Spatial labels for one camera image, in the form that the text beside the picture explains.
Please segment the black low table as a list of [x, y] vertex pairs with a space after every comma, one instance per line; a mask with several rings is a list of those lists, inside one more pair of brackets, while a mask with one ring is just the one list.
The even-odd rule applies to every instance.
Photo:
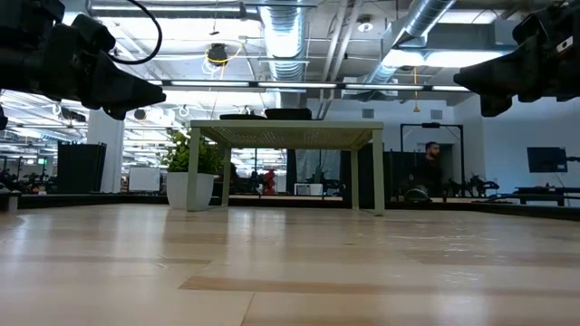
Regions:
[[514, 195], [522, 205], [536, 201], [565, 206], [568, 200], [580, 200], [580, 187], [517, 187]]

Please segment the silver ceiling duct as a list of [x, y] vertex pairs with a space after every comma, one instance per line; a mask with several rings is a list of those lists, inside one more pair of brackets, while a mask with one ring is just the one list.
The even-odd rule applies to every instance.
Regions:
[[456, 0], [413, 0], [408, 13], [388, 24], [382, 38], [384, 56], [364, 83], [387, 83], [402, 66], [421, 65], [428, 34]]
[[275, 82], [302, 82], [305, 77], [305, 18], [303, 7], [261, 6], [259, 14], [269, 59], [271, 79]]

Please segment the black cabinet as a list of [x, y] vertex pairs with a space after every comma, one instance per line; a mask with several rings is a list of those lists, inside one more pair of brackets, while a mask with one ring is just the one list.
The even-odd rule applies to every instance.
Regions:
[[101, 191], [107, 145], [65, 144], [57, 147], [56, 186], [60, 194]]

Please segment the person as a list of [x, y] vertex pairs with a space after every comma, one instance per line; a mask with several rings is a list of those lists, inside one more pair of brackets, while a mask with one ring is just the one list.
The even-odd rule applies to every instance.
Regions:
[[419, 158], [411, 172], [413, 183], [424, 187], [429, 197], [443, 195], [443, 171], [439, 162], [440, 145], [430, 141], [425, 144], [425, 155]]

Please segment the black rectangular frame stand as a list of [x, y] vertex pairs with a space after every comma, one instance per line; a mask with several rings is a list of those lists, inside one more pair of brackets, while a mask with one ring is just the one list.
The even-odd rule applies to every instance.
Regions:
[[402, 123], [399, 127], [400, 136], [400, 153], [404, 152], [404, 128], [405, 127], [418, 127], [422, 129], [440, 129], [445, 128], [451, 134], [455, 135], [450, 131], [450, 128], [456, 128], [459, 130], [459, 148], [460, 148], [460, 181], [461, 181], [461, 197], [466, 196], [466, 172], [465, 172], [465, 142], [464, 142], [464, 127], [462, 124], [441, 124], [438, 122], [422, 122], [422, 123]]

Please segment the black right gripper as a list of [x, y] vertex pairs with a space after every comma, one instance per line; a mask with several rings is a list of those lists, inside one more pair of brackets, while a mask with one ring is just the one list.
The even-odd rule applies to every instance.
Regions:
[[555, 0], [528, 14], [514, 29], [518, 48], [496, 59], [460, 68], [458, 85], [479, 94], [482, 117], [511, 108], [513, 97], [532, 102], [580, 97], [580, 0]]

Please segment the black square mini plate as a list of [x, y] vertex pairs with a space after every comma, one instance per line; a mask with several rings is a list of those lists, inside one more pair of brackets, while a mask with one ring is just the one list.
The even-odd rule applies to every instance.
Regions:
[[265, 115], [269, 120], [311, 120], [312, 112], [307, 108], [302, 109], [267, 109]]

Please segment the yellow hanging pendant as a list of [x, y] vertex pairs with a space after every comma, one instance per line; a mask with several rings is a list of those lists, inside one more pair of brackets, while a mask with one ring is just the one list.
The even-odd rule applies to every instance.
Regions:
[[[417, 67], [413, 67], [412, 72], [413, 72], [413, 83], [415, 85], [418, 85]], [[414, 108], [413, 108], [413, 112], [415, 112], [415, 113], [421, 112], [421, 109], [420, 109], [419, 103], [418, 103], [418, 99], [419, 99], [419, 91], [415, 90], [414, 91]]]

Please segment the green perforated mini table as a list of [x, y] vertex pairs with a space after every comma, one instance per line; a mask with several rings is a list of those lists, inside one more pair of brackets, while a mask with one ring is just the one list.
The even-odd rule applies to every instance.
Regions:
[[215, 141], [225, 150], [221, 205], [229, 205], [230, 163], [233, 149], [337, 149], [351, 152], [352, 209], [359, 206], [358, 151], [372, 143], [374, 209], [385, 211], [383, 124], [372, 121], [332, 120], [191, 120], [186, 210], [199, 211], [199, 138]]

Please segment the long ceiling light strip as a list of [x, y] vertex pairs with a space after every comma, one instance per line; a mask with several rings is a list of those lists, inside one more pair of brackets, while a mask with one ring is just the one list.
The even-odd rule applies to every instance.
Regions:
[[343, 82], [298, 82], [298, 81], [225, 81], [225, 80], [149, 80], [167, 91], [207, 89], [212, 91], [232, 90], [347, 90], [347, 91], [427, 91], [427, 92], [469, 92], [462, 86], [429, 84], [370, 84]]

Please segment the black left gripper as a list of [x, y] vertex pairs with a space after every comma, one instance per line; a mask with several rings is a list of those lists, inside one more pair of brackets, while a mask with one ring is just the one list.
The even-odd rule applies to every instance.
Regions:
[[0, 0], [0, 90], [80, 101], [124, 120], [166, 100], [158, 85], [116, 67], [107, 28], [85, 14], [63, 23], [59, 0]]

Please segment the green plant in white pot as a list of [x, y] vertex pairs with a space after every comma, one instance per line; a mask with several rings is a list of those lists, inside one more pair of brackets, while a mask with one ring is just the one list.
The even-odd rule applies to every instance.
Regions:
[[[166, 193], [169, 205], [175, 209], [186, 209], [189, 185], [190, 130], [168, 131], [170, 144], [158, 154], [160, 163], [167, 170]], [[194, 207], [205, 210], [209, 207], [214, 183], [223, 170], [220, 149], [203, 136], [198, 138], [198, 178]]]

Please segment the white round column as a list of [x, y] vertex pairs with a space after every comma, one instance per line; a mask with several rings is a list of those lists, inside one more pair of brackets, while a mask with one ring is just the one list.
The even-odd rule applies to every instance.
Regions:
[[101, 178], [102, 193], [119, 193], [121, 191], [123, 138], [123, 120], [115, 120], [103, 110], [90, 112], [87, 142], [106, 145]]

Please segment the grey domed object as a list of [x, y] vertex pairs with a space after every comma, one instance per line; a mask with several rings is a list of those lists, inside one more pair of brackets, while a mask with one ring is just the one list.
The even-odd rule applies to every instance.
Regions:
[[403, 199], [408, 203], [430, 203], [431, 199], [428, 193], [418, 187], [409, 189], [403, 195]]

